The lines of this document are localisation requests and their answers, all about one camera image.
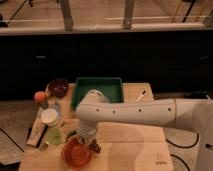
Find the green tray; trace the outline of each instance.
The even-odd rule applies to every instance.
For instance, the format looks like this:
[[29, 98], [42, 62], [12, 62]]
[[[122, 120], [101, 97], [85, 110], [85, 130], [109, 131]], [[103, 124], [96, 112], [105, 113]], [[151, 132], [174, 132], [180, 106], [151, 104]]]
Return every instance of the green tray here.
[[72, 109], [75, 110], [80, 101], [91, 89], [97, 89], [101, 91], [108, 99], [110, 103], [122, 103], [123, 86], [121, 78], [109, 78], [109, 77], [79, 77], [76, 80], [72, 96]]

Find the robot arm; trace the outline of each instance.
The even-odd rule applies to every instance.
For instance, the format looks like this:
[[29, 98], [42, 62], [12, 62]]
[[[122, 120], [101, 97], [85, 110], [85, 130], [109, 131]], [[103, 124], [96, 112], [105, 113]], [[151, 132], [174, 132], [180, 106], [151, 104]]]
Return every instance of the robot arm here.
[[106, 103], [105, 99], [101, 92], [91, 90], [78, 105], [77, 133], [80, 137], [87, 141], [94, 139], [98, 122], [122, 122], [189, 130], [201, 135], [196, 170], [213, 169], [213, 136], [210, 135], [210, 130], [213, 130], [212, 100], [167, 99], [110, 104]]

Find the brown bowl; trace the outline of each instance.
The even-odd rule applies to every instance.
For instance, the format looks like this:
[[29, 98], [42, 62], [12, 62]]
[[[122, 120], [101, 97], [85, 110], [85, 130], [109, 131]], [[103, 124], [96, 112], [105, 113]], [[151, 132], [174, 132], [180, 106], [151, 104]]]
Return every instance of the brown bowl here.
[[58, 98], [64, 97], [67, 94], [68, 88], [69, 82], [64, 78], [54, 79], [48, 85], [51, 95]]

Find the wooden table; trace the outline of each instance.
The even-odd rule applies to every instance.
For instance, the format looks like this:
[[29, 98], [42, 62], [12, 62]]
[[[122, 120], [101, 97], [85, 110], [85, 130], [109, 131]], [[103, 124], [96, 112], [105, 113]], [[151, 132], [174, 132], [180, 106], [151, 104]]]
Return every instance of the wooden table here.
[[[74, 84], [70, 84], [67, 95], [58, 100], [65, 125], [61, 131], [66, 135], [76, 127], [77, 119], [71, 110]], [[148, 83], [124, 83], [125, 102], [134, 102], [141, 92], [143, 100], [153, 100]], [[97, 140], [102, 148], [100, 154], [80, 169], [69, 168], [61, 159], [64, 144], [50, 145], [40, 151], [27, 146], [20, 164], [20, 171], [167, 171], [172, 170], [170, 154], [162, 128], [120, 123], [99, 123]]]

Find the white cup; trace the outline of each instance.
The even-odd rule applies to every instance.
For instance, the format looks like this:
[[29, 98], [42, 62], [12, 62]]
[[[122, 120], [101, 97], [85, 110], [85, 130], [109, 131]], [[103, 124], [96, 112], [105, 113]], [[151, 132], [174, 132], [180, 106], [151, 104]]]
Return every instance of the white cup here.
[[60, 121], [58, 111], [54, 108], [43, 110], [41, 113], [41, 121], [49, 127], [56, 126]]

